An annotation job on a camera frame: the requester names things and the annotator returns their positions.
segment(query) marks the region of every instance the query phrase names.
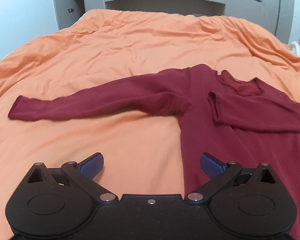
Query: sleeve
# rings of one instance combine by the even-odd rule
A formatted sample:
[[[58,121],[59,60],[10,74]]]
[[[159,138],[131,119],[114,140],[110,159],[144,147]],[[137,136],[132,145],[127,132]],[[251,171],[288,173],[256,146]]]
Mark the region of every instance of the sleeve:
[[[127,106],[153,115],[178,114],[187,87],[187,69],[168,69],[115,80],[54,100],[19,96],[8,117],[23,121],[60,121],[109,114]]]
[[[213,119],[243,130],[300,133],[300,103],[209,93]]]

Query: bed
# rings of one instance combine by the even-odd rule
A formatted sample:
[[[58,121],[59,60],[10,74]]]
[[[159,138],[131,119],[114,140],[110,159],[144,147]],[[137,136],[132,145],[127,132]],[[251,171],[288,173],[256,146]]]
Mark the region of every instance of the bed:
[[[60,167],[102,152],[105,166],[94,180],[119,197],[184,194],[175,117],[133,110],[62,122],[12,121],[7,115],[17,96],[51,100],[201,63],[239,80],[258,77],[300,103],[300,57],[262,27],[233,17],[91,10],[70,28],[0,60],[0,240],[12,236],[5,204],[35,162]],[[291,234],[300,240],[296,224]]]

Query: silver rivet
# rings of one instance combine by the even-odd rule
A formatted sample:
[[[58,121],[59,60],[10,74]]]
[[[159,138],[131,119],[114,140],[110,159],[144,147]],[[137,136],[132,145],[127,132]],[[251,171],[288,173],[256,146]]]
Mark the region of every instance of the silver rivet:
[[[100,199],[102,201],[113,201],[115,199],[115,195],[112,193],[103,193],[100,195]]]
[[[151,204],[151,205],[153,205],[155,203],[155,200],[154,199],[149,199],[148,203]]]
[[[203,196],[202,196],[202,194],[200,194],[200,193],[194,192],[194,193],[190,193],[190,194],[188,195],[188,199],[190,199],[190,200],[192,200],[192,201],[199,201],[199,200],[202,200],[202,199],[203,199]]]

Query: blue gripper pad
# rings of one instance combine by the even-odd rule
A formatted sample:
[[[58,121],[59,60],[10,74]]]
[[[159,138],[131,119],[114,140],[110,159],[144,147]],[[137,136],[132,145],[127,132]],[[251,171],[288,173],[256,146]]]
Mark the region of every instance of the blue gripper pad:
[[[223,173],[227,165],[210,154],[203,153],[200,157],[200,167],[210,179],[213,179]]]
[[[101,153],[95,153],[78,163],[79,171],[89,179],[93,179],[103,168],[104,160]]]

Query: long-sleeve shirt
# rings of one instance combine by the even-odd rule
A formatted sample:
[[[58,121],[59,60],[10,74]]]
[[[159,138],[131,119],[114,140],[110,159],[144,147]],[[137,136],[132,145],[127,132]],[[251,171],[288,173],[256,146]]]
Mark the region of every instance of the long-sleeve shirt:
[[[178,117],[186,194],[209,180],[200,169],[203,152],[245,167],[270,163],[297,204],[293,235],[300,236],[300,104],[258,78],[238,81],[228,71],[218,75],[206,65],[168,69],[51,101],[19,96],[8,116],[68,120],[127,106]]]

